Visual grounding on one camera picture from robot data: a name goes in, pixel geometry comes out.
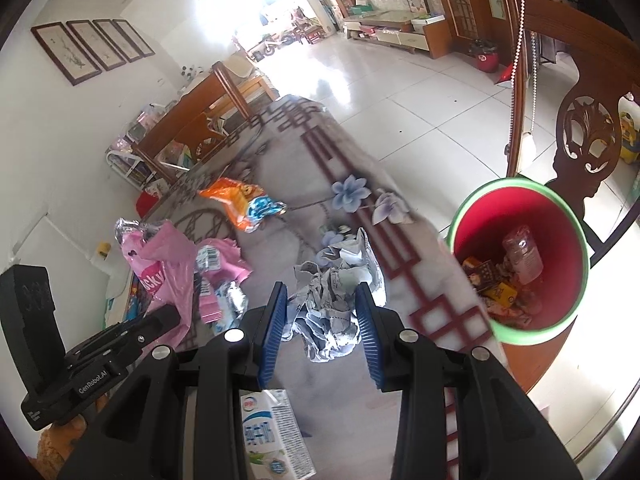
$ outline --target blue gripper pad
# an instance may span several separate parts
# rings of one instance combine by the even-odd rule
[[[367,358],[369,375],[376,383],[377,388],[382,388],[385,382],[383,367],[383,348],[378,330],[375,326],[372,311],[376,309],[371,291],[367,283],[361,283],[356,287],[355,295],[356,316],[360,323],[360,335],[364,346],[364,355]]]
[[[267,303],[267,311],[271,311],[271,319],[260,348],[260,370],[258,372],[258,384],[263,389],[267,387],[267,383],[273,377],[282,330],[287,318],[287,287],[284,283],[277,282],[274,285],[269,303]]]

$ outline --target table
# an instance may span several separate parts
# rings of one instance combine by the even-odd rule
[[[250,308],[265,304],[273,283],[289,295],[296,288],[293,265],[313,260],[322,249],[322,229],[363,227],[385,276],[386,306],[406,326],[455,350],[487,346],[503,363],[479,298],[436,229],[417,214],[411,224],[373,225],[374,197],[352,214],[334,210],[332,183],[350,174],[367,179],[369,189],[401,196],[377,160],[366,155],[326,109],[315,102],[285,96],[251,118],[228,146],[196,165],[172,188],[151,219],[171,219],[194,241],[232,237],[254,273],[242,282]],[[289,211],[267,218],[262,228],[236,232],[217,202],[197,195],[221,174],[255,182]],[[194,320],[188,335],[194,346],[206,343],[207,327]],[[317,364],[306,360],[302,341],[283,343],[275,381],[289,393],[318,478],[388,479],[398,428],[399,394],[382,394],[370,380],[362,345],[344,357]],[[446,392],[447,459],[457,464],[456,420]]]
[[[551,341],[533,346],[502,345],[507,355],[509,368],[514,378],[525,392],[538,383],[542,376],[549,370],[551,363],[558,356],[571,332],[573,323],[564,332],[557,335]]]
[[[409,50],[411,53],[415,53],[416,48],[427,50],[433,59],[446,56],[451,52],[453,43],[446,20],[424,25],[422,34],[420,34],[414,32],[414,26],[411,22],[412,19],[419,16],[423,16],[423,14],[406,10],[386,10],[383,12],[366,12],[359,16],[349,16],[344,19],[344,22],[351,39],[396,46]],[[376,38],[360,38],[357,36],[360,25],[388,27],[388,29],[380,29],[376,33]]]

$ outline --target red bucket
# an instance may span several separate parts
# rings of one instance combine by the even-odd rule
[[[589,273],[587,242],[569,206],[548,187],[524,178],[490,182],[469,196],[456,212],[447,242],[456,259],[469,256],[501,262],[503,237],[526,224],[536,241],[544,265],[532,290],[543,310],[526,330],[492,320],[503,343],[534,345],[548,341],[578,314]]]
[[[476,68],[483,72],[495,72],[500,65],[500,59],[497,52],[489,52],[486,54],[476,54]]]

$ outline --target pink plastic bag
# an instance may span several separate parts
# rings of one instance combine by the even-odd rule
[[[160,336],[153,344],[147,345],[143,355],[161,344],[176,348],[191,327],[196,246],[167,221],[151,240],[137,250],[137,254],[143,260],[159,262],[164,274],[164,282],[156,289],[147,312],[172,303],[180,313],[180,325]]]
[[[147,260],[140,256],[140,251],[145,246],[143,238],[142,231],[131,231],[124,234],[121,244],[122,254],[145,290],[153,296],[164,282],[164,272],[159,261]]]

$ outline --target yellow toy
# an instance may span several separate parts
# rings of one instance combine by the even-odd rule
[[[620,127],[622,127],[622,148],[620,158],[627,164],[633,164],[638,160],[640,143],[638,143],[638,132],[634,126],[634,118],[627,112],[620,112]]]

